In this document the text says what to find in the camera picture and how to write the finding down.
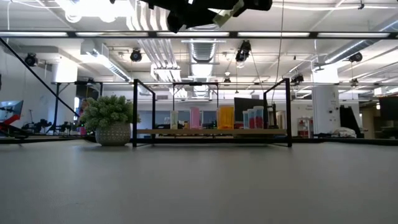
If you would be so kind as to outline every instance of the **yellow container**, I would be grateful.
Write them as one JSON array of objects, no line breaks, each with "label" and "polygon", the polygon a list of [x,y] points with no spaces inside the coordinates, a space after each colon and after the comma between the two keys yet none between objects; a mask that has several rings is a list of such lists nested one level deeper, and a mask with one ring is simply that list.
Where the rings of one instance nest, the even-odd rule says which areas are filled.
[{"label": "yellow container", "polygon": [[217,129],[234,129],[234,107],[220,106],[217,110]]}]

